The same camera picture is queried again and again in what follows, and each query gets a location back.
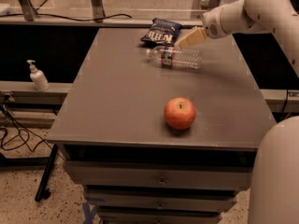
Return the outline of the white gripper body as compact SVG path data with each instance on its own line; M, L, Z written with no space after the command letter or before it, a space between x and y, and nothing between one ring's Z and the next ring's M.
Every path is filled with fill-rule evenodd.
M221 14L225 9L226 5L222 5L203 14L203 27L209 38L218 39L229 35L223 28L223 21L221 18Z

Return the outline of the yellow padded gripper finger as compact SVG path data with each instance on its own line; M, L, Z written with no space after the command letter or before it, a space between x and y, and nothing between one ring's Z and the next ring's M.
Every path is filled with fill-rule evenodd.
M175 45L175 49L187 49L198 45L206 40L206 31L202 27L193 27L186 35L180 37Z

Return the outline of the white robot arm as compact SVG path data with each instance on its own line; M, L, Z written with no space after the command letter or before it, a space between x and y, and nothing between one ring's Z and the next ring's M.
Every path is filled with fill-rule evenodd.
M177 45L186 49L207 37L267 31L299 76L299 15L290 0L239 0L203 14ZM252 171L248 224L299 224L299 117L284 119L259 145Z

